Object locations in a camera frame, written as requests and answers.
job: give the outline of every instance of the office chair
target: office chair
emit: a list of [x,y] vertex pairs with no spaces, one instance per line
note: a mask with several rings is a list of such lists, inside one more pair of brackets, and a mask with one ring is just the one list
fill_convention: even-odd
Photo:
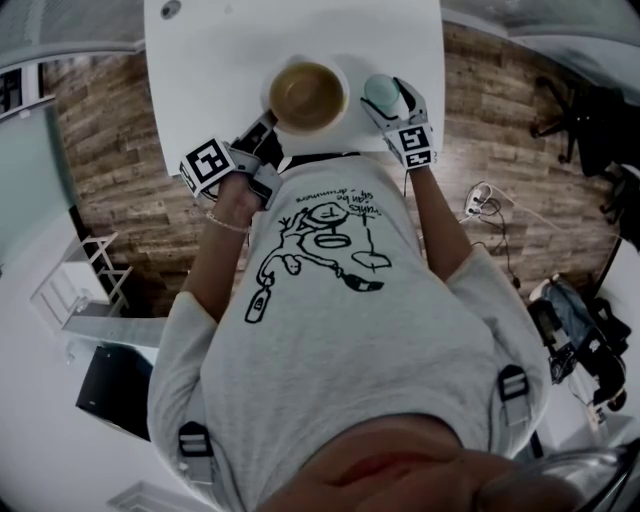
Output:
[[577,140],[585,176],[601,176],[611,183],[617,183],[618,178],[605,169],[613,160],[615,143],[610,130],[614,122],[611,112],[617,111],[620,104],[624,105],[622,93],[603,87],[591,87],[584,92],[576,84],[569,83],[570,98],[565,100],[548,78],[538,77],[536,86],[551,91],[563,116],[559,122],[543,131],[532,126],[531,136],[537,139],[566,130],[569,135],[567,153],[559,155],[558,161],[561,164],[571,162]]

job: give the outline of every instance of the chair leg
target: chair leg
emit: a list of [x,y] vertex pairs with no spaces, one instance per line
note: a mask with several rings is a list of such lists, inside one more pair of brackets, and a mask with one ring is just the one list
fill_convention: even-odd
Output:
[[571,108],[569,107],[569,104],[560,95],[560,92],[558,91],[558,89],[556,89],[556,86],[553,85],[553,83],[551,83],[551,80],[545,77],[540,77],[536,80],[536,84],[541,87],[547,87],[551,91],[551,94],[553,94],[553,97],[556,99],[556,102],[558,103],[558,105],[560,105],[560,108],[562,109],[562,112],[564,113],[564,115],[565,116],[569,115],[569,112],[571,110]]
[[561,132],[562,130],[566,130],[567,129],[567,123],[566,121],[563,119],[561,121],[558,121],[556,124],[550,126],[549,128],[547,128],[546,130],[539,132],[537,128],[532,127],[531,128],[531,136],[534,139],[540,139],[542,137],[546,137],[548,135],[553,135],[554,133],[558,133]]
[[573,147],[576,144],[576,134],[569,130],[569,146],[567,147],[567,155],[560,155],[558,157],[558,162],[561,164],[570,164],[571,158],[573,157]]

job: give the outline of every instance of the white table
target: white table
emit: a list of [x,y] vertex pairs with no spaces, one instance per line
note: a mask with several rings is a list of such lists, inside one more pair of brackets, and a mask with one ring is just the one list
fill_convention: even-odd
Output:
[[359,97],[375,73],[398,76],[426,98],[434,144],[444,128],[444,48],[438,0],[145,0],[151,96],[169,174],[210,136],[232,141],[261,114],[267,76],[290,56],[330,58],[351,89],[345,117],[325,134],[279,135],[285,156],[384,151]]

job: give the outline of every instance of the floor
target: floor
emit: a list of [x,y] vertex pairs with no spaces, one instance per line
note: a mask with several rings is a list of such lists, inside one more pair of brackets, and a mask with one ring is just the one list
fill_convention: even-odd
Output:
[[[547,91],[536,90],[535,78],[560,85],[576,78],[529,50],[457,25],[445,24],[444,43],[445,137],[434,173],[452,209],[462,219],[469,189],[486,180],[570,230],[556,231],[502,200],[511,268],[523,296],[555,272],[576,286],[589,274],[597,279],[616,241],[598,210],[610,185],[585,178],[577,152],[572,164],[558,163],[566,135],[534,140],[529,134],[532,123],[560,113]],[[111,256],[134,268],[132,314],[166,315],[195,256],[206,203],[194,201],[181,179],[166,173],[145,55],[47,64],[45,88],[58,99],[80,215],[96,235],[117,231]],[[372,156],[388,163],[402,188],[399,166],[388,155]],[[407,203],[417,226],[410,186]],[[473,242],[490,250],[501,240],[498,229],[477,220],[464,226]],[[504,244],[493,252],[506,271]]]

